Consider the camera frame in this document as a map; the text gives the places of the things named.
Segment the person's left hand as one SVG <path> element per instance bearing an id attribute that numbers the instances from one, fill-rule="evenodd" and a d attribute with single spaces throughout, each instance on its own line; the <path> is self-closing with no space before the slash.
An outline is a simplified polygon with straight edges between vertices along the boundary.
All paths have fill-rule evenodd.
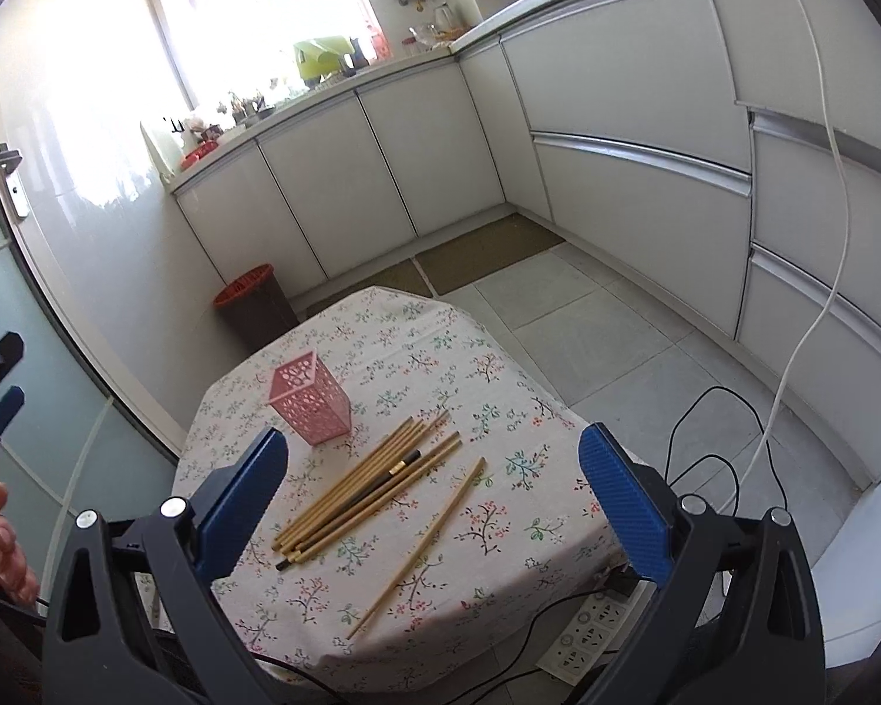
<path id="1" fill-rule="evenodd" d="M 2 516 L 9 501 L 9 490 L 0 481 L 0 584 L 17 605 L 33 609 L 39 595 L 39 582 L 26 561 L 14 527 Z"/>

